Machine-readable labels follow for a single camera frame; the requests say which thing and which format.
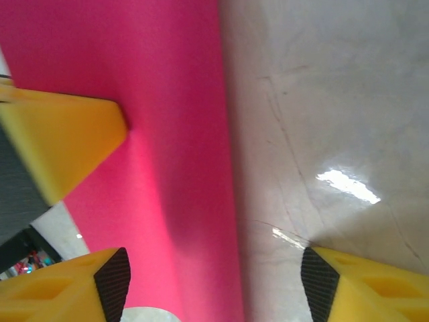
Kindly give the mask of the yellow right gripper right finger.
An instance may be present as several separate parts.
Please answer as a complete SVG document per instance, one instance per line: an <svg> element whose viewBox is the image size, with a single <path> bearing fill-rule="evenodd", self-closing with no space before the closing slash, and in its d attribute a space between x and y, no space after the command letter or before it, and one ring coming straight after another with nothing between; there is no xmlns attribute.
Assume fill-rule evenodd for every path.
<svg viewBox="0 0 429 322"><path fill-rule="evenodd" d="M328 248L304 249L313 321L427 321L428 277Z"/></svg>

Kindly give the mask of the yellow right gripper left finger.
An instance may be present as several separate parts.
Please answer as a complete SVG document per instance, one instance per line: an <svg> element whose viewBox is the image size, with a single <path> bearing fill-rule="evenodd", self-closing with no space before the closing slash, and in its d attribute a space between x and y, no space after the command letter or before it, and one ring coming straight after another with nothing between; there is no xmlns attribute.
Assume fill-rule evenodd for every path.
<svg viewBox="0 0 429 322"><path fill-rule="evenodd" d="M2 321L120 321L131 267L110 248L1 282Z"/></svg>

